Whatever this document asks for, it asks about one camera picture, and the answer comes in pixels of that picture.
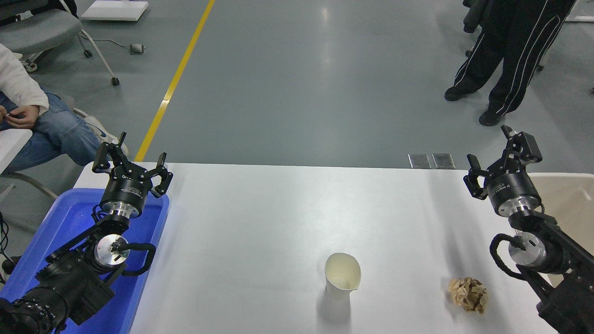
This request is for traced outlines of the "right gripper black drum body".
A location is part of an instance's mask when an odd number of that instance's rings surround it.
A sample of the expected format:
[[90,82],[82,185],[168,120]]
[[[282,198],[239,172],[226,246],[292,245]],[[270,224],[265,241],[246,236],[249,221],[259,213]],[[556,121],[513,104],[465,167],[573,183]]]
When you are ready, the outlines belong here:
[[486,179],[484,187],[494,212],[533,211],[541,205],[541,196],[525,172]]

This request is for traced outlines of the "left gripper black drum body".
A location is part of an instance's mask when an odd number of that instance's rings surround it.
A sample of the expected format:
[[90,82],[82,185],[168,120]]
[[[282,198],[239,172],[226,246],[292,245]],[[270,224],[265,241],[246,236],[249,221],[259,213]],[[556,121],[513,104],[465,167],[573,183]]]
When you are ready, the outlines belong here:
[[142,211],[152,186],[149,179],[136,180],[121,171],[112,169],[100,205],[104,211],[108,211],[114,203],[124,203],[136,211]]

